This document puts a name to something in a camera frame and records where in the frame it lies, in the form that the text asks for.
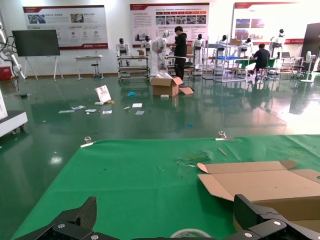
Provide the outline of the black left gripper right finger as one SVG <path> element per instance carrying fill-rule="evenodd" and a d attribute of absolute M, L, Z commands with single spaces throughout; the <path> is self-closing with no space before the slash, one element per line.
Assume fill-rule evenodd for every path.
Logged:
<path fill-rule="evenodd" d="M 250 202 L 236 194 L 233 201 L 233 223 L 241 228 L 227 240 L 318 240 L 316 231 L 299 226 L 275 209 Z"/>

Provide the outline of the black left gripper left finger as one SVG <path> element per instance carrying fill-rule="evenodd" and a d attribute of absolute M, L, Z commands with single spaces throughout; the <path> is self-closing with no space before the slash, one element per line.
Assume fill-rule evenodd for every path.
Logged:
<path fill-rule="evenodd" d="M 94 232 L 97 221 L 97 198 L 88 197 L 78 208 L 62 211 L 48 225 L 20 236 L 19 240 L 104 240 Z"/>

